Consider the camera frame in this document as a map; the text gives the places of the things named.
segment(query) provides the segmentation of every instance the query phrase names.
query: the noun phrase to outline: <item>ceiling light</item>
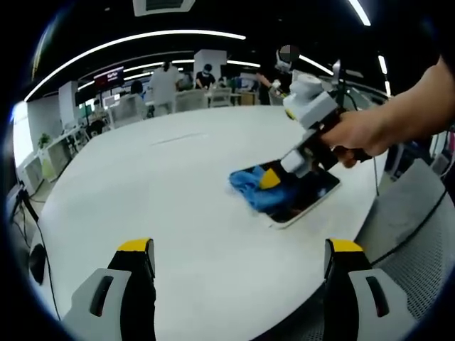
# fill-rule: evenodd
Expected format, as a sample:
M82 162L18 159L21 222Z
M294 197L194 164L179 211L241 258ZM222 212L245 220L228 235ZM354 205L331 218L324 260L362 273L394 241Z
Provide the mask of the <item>ceiling light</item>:
M88 82L87 84L84 84L82 87L78 87L77 90L78 90L78 91L79 91L79 90L82 90L83 88L88 87L88 86L90 86L90 85L92 85L92 84L94 84L94 83L95 83L94 80L91 81L91 82Z
M146 77L146 76L150 76L152 73L153 72L145 72L145 73L141 73L140 75L126 77L126 78L124 78L124 80L133 80L134 78Z
M152 63L152 64L145 64L145 65L140 65L140 66L131 67L131 68L129 68L129 69L123 70L123 72L129 72L129 71L138 70L138 69L145 69L146 67L158 66L158 65L163 65L163 62Z
M316 66L318 69L323 70L324 72L328 73L330 76L333 76L332 71L330 71L327 67L324 67L319 63L316 63L314 60L311 60L310 58L307 58L304 55L300 55L299 59L302 59L304 62L310 63L313 66Z
M233 39L240 39L244 40L246 39L245 36L240 36L238 34L231 34L231 33L225 33L225 32L217 32L217 31L205 31L205 30L167 30L167 31L156 31L156 32L147 32L147 33L141 33L141 34L136 34L134 36L128 36L125 38L120 38L116 39L113 41L110 41L108 43L102 44L97 46L96 48L91 48L90 50L85 51L84 53L81 53L80 55L77 55L73 59L70 59L66 63L62 64L61 66L57 67L54 71L52 71L49 75L44 77L26 96L24 99L25 102L27 102L30 97L33 96L35 92L38 91L40 87L42 87L47 81L49 81L50 78L54 77L57 75L61 70L65 69L66 67L70 66L74 62L77 62L79 59L82 59L88 55L91 55L92 53L95 53L99 50L102 50L104 48L108 48L110 46L124 43L126 41L131 41L135 39L141 39L141 38L149 38L149 37L155 37L155 36L168 36L172 34L203 34L206 36L218 36L218 37L225 37L225 38L233 38Z
M173 60L173 64L194 63L194 59Z
M386 64L385 64L385 59L384 59L384 57L381 56L381 55L378 56L378 59L379 59L380 65L381 65L382 73L383 73L384 75L386 75L386 74L387 74L387 66L386 66Z
M254 64L254 63L247 63L247 62L238 62L236 60L228 60L228 64L234 64L234 65L244 65L244 66L252 66L252 67L261 67L260 64Z
M385 93L387 94L388 97L392 95L390 91L390 83L388 80L385 81Z
M362 5L358 2L358 0L349 0L351 6L355 9L357 12L358 17L361 19L363 25L365 26L371 26L370 19L368 19L367 14L362 8Z

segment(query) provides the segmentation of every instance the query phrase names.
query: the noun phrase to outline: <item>desk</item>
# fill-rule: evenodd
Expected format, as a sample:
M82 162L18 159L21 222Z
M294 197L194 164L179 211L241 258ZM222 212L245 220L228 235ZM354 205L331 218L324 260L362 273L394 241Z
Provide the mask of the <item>desk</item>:
M268 228L228 176L282 157L303 133L283 107L254 106L158 117L91 140L41 213L60 314L120 244L152 237L157 340L250 340L282 321L322 284L325 239L355 239L375 199L372 161L337 165L332 195L287 229ZM52 309L47 276L39 290Z

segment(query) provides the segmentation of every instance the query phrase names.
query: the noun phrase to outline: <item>human hand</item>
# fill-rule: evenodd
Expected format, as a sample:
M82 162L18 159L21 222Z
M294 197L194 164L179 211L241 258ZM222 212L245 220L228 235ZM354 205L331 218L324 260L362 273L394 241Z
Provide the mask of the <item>human hand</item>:
M341 122L322 135L322 141L330 147L346 168L357 160L352 149L361 148L370 156L384 153L387 142L384 116L378 108L361 112L345 112Z

